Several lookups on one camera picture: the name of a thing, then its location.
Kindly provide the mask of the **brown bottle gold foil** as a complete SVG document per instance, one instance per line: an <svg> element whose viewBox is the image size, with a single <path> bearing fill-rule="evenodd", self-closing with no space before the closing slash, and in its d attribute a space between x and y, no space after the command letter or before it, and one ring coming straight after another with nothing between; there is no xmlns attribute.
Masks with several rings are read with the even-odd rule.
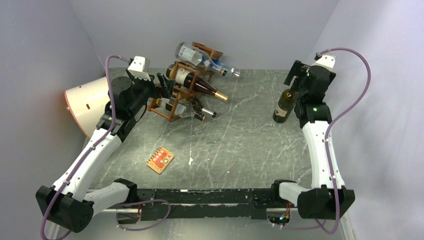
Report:
<svg viewBox="0 0 424 240"><path fill-rule="evenodd" d="M171 79L171 74L175 73L175 82L185 88L189 89L191 87L192 81L194 80L195 74L192 71L189 71L182 67L177 67L174 64L168 66L165 75L167 78ZM228 101L229 97L221 92L219 92L216 88L211 86L208 82L201 79L200 77L195 78L193 90L195 92L200 92L203 94L214 96L218 99L221 99L225 102Z"/></svg>

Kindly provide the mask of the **blue clear plastic bottle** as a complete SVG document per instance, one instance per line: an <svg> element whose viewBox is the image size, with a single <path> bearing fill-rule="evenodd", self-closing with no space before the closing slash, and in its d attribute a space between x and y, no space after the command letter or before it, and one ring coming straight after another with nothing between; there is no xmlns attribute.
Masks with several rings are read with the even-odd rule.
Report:
<svg viewBox="0 0 424 240"><path fill-rule="evenodd" d="M233 70L233 66L210 56L203 55L202 62L205 67L211 69L212 71L220 71L221 69L225 69L230 72Z"/></svg>

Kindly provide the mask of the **dark green wine bottle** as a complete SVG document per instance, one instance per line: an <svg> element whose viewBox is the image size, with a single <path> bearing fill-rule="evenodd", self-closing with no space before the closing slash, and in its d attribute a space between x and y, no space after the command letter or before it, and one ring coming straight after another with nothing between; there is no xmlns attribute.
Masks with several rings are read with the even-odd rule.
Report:
<svg viewBox="0 0 424 240"><path fill-rule="evenodd" d="M298 93L292 89L285 89L275 107L272 118L276 123L282 124L287 121L298 98Z"/></svg>

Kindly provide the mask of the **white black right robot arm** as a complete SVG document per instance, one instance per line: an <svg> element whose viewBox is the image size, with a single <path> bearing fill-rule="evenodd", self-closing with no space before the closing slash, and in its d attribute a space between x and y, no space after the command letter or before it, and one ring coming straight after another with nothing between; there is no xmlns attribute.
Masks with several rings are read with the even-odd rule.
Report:
<svg viewBox="0 0 424 240"><path fill-rule="evenodd" d="M324 56L312 65L296 60L284 81L288 88L273 113L277 123L295 113L309 150L312 182L305 188L291 180L276 180L269 199L275 207L294 204L303 219L339 220L355 200L337 165L329 129L333 119L324 102L336 77L335 62L333 56Z"/></svg>

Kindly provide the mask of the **green bottle silver cap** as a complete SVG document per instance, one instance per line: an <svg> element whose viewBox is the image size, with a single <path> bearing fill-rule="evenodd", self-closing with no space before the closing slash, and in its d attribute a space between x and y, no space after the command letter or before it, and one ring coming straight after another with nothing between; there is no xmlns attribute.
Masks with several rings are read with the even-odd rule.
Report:
<svg viewBox="0 0 424 240"><path fill-rule="evenodd" d="M215 111L207 109L198 98L193 98L191 104L195 111L200 112L205 116L212 118L215 118L217 116L217 113Z"/></svg>

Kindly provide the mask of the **brown wooden wine rack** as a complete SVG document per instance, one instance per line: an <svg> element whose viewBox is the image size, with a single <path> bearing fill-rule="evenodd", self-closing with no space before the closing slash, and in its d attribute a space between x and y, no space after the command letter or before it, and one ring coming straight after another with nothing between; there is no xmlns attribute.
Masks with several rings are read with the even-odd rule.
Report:
<svg viewBox="0 0 424 240"><path fill-rule="evenodd" d="M207 47L207 46L200 44L200 43L197 43L197 42L192 42L191 44L188 44L188 45L200 48L201 50L205 51L208 55L210 55L213 58L217 58L218 60L223 55L223 53L221 51L212 49L210 47ZM175 98L176 100L175 100L175 103L173 105L171 112L161 108L159 105L156 104L156 100L159 99L159 98L153 98L150 101L150 103L147 105L147 110L149 112L156 113L157 115L167 119L169 122L173 122L173 121L176 121L178 119L181 119L181 117L174 115L174 112L175 112L175 109L176 109L176 106L177 106L179 100L186 100L186 101L188 101L192 104L193 98L199 99L199 96L202 95L202 94L203 95L209 95L209 94L204 94L204 93L197 92L197 91L193 90L196 77L200 77L201 79L203 79L204 81L206 81L210 84L212 77L215 76L215 75L219 75L219 74L212 72L212 71L197 70L193 66L191 66L191 65L189 65L189 64L187 64L187 63L185 63L185 62L183 62L179 59L177 59L177 61L175 61L173 63L173 65L175 65L176 67L184 68L184 69L189 70L189 71L194 73L194 78L193 78L193 81L191 82L190 88L186 88L186 87L176 83L176 81L174 80L176 74L172 73L171 78L166 77L169 80L175 81L175 85L173 87L172 97Z"/></svg>

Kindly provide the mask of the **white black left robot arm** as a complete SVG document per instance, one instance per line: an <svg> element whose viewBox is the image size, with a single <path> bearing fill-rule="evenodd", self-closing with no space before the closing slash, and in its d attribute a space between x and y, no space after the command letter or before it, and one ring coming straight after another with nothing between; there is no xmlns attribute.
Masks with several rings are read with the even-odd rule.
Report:
<svg viewBox="0 0 424 240"><path fill-rule="evenodd" d="M110 101L89 143L52 186L41 186L36 192L35 197L44 221L79 233L99 212L114 205L132 208L138 203L137 185L122 178L100 190L91 193L87 191L101 166L137 123L136 116L147 107L148 99L172 96L176 82L167 79L162 73L156 76L159 84L133 76L120 76L106 81Z"/></svg>

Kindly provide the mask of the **white cone lamp shade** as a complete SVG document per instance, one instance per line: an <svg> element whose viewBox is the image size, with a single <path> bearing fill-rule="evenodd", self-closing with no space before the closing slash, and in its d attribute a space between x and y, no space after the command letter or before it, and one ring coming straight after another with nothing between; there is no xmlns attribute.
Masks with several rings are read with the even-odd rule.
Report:
<svg viewBox="0 0 424 240"><path fill-rule="evenodd" d="M64 92L67 109L82 132L91 138L110 101L107 78L90 81Z"/></svg>

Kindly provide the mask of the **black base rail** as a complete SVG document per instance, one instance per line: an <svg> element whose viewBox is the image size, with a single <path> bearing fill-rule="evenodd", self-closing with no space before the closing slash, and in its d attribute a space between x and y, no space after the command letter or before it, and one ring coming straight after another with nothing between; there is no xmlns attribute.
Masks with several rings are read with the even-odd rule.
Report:
<svg viewBox="0 0 424 240"><path fill-rule="evenodd" d="M250 218L266 220L271 210L287 207L274 188L137 190L141 221L166 219Z"/></svg>

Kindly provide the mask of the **clear bottle white label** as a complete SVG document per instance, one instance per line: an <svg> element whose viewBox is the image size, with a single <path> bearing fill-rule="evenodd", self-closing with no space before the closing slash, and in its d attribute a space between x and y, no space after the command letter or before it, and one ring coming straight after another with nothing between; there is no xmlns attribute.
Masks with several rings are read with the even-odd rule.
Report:
<svg viewBox="0 0 424 240"><path fill-rule="evenodd" d="M236 77L241 76L239 69L233 67L232 71L227 71L226 69L221 69L220 71L213 71L203 65L202 56L208 55L204 50L201 50L198 47L187 44L186 42L180 42L175 50L175 57L180 61L193 66L197 70L210 71L216 74L219 74L223 77Z"/></svg>

